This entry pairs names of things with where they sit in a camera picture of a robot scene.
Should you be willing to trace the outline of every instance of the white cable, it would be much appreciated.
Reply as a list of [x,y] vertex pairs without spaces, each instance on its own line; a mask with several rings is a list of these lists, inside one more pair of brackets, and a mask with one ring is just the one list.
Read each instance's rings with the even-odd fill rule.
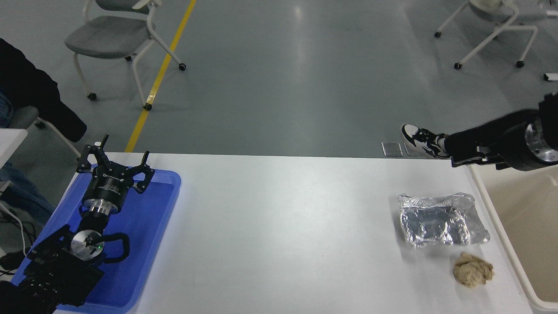
[[25,237],[23,235],[23,224],[21,223],[21,220],[19,218],[17,218],[14,214],[12,214],[11,211],[9,211],[4,204],[0,203],[0,210],[2,210],[3,212],[5,212],[6,214],[12,216],[15,220],[17,220],[17,222],[20,223],[20,227],[21,227],[21,240],[23,240],[23,256],[27,256],[27,253],[25,253]]

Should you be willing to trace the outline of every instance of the white table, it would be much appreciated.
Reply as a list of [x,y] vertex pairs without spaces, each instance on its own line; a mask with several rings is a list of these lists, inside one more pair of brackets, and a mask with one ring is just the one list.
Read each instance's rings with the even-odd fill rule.
[[27,130],[24,129],[0,129],[0,167],[4,166],[26,136]]
[[[130,313],[532,313],[466,167],[174,154],[151,154],[148,163],[179,173],[182,187]],[[397,195],[455,192],[475,197],[491,241],[409,248]],[[451,270],[461,251],[491,262],[494,279],[458,284]]]

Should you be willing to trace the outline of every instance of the yellow floor line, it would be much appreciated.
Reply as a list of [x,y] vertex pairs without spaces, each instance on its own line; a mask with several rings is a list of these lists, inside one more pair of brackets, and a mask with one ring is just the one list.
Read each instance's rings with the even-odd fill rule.
[[[186,27],[186,23],[188,22],[188,19],[192,14],[192,10],[194,9],[195,4],[196,4],[196,0],[191,0],[190,4],[188,5],[188,9],[186,9],[186,13],[184,14],[184,17],[182,18],[182,21],[180,22],[180,25],[176,30],[176,34],[172,39],[171,45],[169,46],[169,48],[172,51],[174,51],[176,49],[176,46],[178,45],[180,37],[182,36],[182,32],[184,31],[184,27]],[[163,60],[163,64],[161,65],[161,68],[159,69],[157,78],[155,78],[153,87],[151,87],[151,91],[149,92],[149,96],[147,97],[147,101],[146,101],[147,103],[153,104],[153,101],[155,100],[155,96],[157,95],[157,91],[159,90],[159,86],[161,86],[161,82],[163,81],[163,77],[165,76],[165,72],[169,67],[170,61],[171,61],[171,56],[167,54],[165,56],[165,59]],[[136,143],[138,141],[138,138],[140,137],[141,131],[143,129],[143,125],[145,124],[148,115],[149,115],[149,111],[147,110],[143,110],[139,115],[138,121],[136,122],[136,126],[134,127],[132,135],[128,140],[128,145],[126,145],[126,149],[124,149],[125,152],[131,153],[134,150],[134,147],[136,147]]]

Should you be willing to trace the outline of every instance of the blue plastic tray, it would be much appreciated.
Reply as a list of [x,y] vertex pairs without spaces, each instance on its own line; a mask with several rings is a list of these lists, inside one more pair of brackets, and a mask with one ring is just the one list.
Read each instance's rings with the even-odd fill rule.
[[[140,174],[137,179],[141,180],[142,177],[143,174]],[[65,224],[69,224],[73,231],[77,229],[81,220],[78,208],[90,180],[90,174],[77,176],[39,235],[37,243]],[[127,234],[130,238],[130,255],[120,263],[103,264],[99,267],[105,275],[89,294],[84,305],[61,305],[58,309],[94,314],[123,314],[134,306],[165,232],[180,184],[177,173],[155,170],[151,184],[143,194],[130,189],[122,211],[110,217],[105,230],[105,234]],[[121,242],[107,243],[105,252],[108,256],[120,256]],[[13,284],[19,284],[25,278],[23,271],[29,262],[28,259],[23,261],[12,278]]]

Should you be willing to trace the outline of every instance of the sneaker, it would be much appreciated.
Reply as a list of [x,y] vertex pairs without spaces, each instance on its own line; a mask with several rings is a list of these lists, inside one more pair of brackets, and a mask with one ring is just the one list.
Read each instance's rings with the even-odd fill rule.
[[436,159],[450,157],[438,144],[438,140],[446,138],[447,134],[434,134],[427,129],[420,129],[410,124],[405,124],[401,127],[401,134],[409,149]]

